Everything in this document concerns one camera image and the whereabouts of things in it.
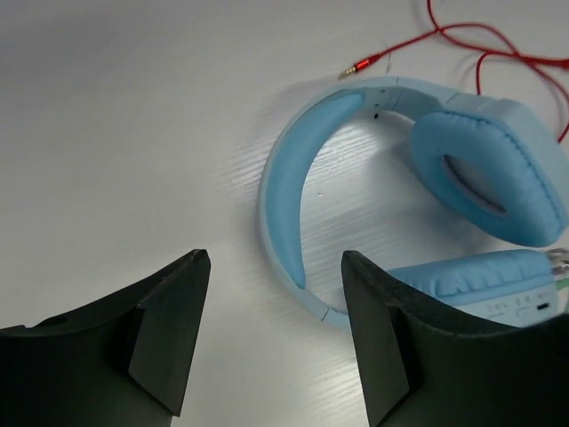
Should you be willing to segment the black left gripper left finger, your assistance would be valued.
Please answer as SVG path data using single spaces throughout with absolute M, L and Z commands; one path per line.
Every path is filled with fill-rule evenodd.
M 168 426 L 182 411 L 210 277 L 203 249 L 1 332 L 4 426 Z

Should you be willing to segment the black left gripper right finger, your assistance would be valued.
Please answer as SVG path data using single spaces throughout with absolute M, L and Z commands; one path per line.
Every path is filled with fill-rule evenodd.
M 527 327 L 478 318 L 356 251 L 341 275 L 370 425 L 567 425 L 566 315 Z

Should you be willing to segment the light blue headphones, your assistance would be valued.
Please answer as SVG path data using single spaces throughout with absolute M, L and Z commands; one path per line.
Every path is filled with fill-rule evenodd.
M 443 205 L 510 249 L 393 269 L 390 276 L 468 314 L 529 326 L 565 313 L 558 301 L 568 252 L 568 157 L 526 105 L 408 77 L 338 84 L 303 107 L 280 133 L 260 179 L 261 239 L 276 275 L 319 320 L 349 316 L 307 288 L 301 194 L 318 151 L 353 116 L 393 112 L 412 120 L 409 154 Z

